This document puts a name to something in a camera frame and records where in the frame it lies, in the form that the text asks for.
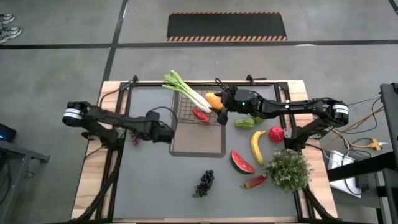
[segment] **yellow black striped border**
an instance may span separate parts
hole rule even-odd
[[[280,12],[172,12],[170,15],[181,14],[280,14]]]
[[[286,36],[185,36],[185,37],[168,37],[169,42],[222,42],[222,41],[284,41]]]

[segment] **grape bunch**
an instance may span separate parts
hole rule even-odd
[[[139,144],[139,138],[135,134],[133,134],[131,131],[130,131],[130,137],[131,137],[131,141],[132,141],[133,145],[136,146]]]
[[[200,179],[201,183],[195,187],[196,192],[193,195],[194,198],[201,198],[207,195],[207,191],[209,191],[213,185],[213,173],[212,170],[206,170],[206,174],[203,174]]]

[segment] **black floor mat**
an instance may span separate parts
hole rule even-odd
[[[174,12],[167,41],[287,40],[279,12]]]

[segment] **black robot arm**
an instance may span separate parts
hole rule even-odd
[[[348,107],[342,101],[332,98],[315,98],[304,101],[285,103],[267,100],[255,91],[238,89],[230,85],[224,92],[217,93],[224,104],[222,110],[213,110],[218,114],[217,121],[225,125],[228,112],[249,114],[262,119],[275,118],[285,114],[311,113],[318,118],[304,127],[285,130],[285,147],[288,149],[304,149],[308,138],[314,134],[323,136],[325,129],[338,128],[348,124]]]
[[[118,142],[119,133],[115,129],[105,128],[99,122],[128,129],[145,141],[152,140],[170,144],[174,137],[174,130],[161,124],[159,119],[160,114],[154,111],[149,111],[145,117],[132,118],[101,109],[88,102],[69,102],[62,122],[67,126],[86,129],[88,132],[82,133],[84,137],[99,136],[102,143],[111,147],[121,144]]]

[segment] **red chili pepper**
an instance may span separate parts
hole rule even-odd
[[[207,117],[202,111],[199,109],[193,109],[192,110],[193,115],[197,117],[201,121],[209,121],[209,117]]]

